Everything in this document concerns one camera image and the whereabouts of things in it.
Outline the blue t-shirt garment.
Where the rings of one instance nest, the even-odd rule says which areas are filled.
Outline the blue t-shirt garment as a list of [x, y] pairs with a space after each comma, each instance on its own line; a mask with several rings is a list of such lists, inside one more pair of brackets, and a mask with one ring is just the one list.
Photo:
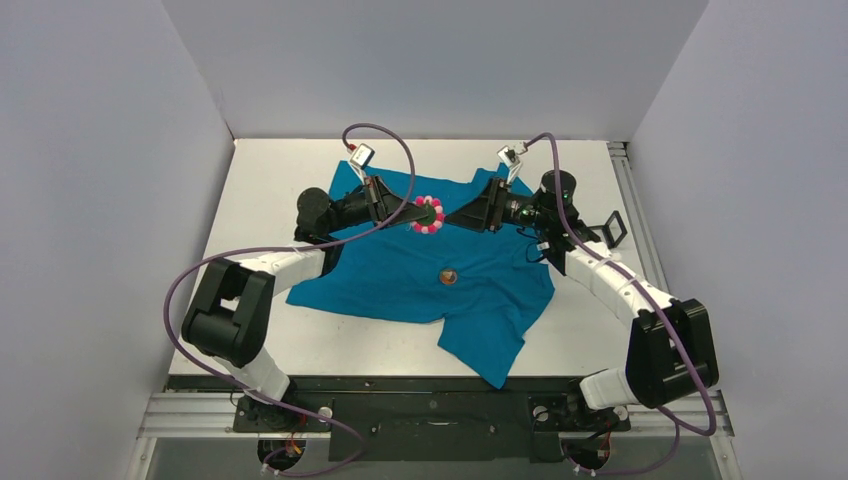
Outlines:
[[[292, 287], [287, 304], [406, 323], [443, 323], [438, 345], [495, 388], [504, 385], [524, 335], [555, 293], [549, 268], [529, 257], [531, 240], [514, 228], [476, 233], [444, 225], [423, 235], [409, 224], [347, 239], [328, 275]], [[439, 272], [458, 272], [444, 285]]]

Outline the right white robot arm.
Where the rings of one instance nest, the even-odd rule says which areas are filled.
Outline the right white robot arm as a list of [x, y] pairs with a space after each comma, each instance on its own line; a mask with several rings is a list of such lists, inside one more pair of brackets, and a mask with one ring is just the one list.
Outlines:
[[532, 230], [544, 259], [629, 327], [624, 365], [583, 378], [580, 390], [563, 402], [566, 418], [588, 427], [607, 408], [658, 408], [714, 386], [719, 371], [706, 307], [673, 297], [614, 259], [580, 219], [573, 205], [576, 186], [570, 173], [550, 170], [535, 193], [521, 195], [506, 179], [494, 177], [445, 218], [475, 232], [497, 232], [505, 225]]

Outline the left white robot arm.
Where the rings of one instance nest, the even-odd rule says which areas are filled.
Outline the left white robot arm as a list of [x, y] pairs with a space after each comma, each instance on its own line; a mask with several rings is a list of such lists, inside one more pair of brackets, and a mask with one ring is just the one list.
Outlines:
[[208, 264], [181, 326], [183, 340], [260, 401], [259, 416], [272, 429], [291, 427], [299, 406], [286, 395], [291, 380], [265, 347], [274, 297], [335, 269], [343, 246], [334, 233], [366, 223], [405, 225], [428, 215], [423, 201], [403, 199], [378, 176], [365, 177], [338, 200], [317, 187], [303, 191], [293, 247], [243, 260], [231, 254]]

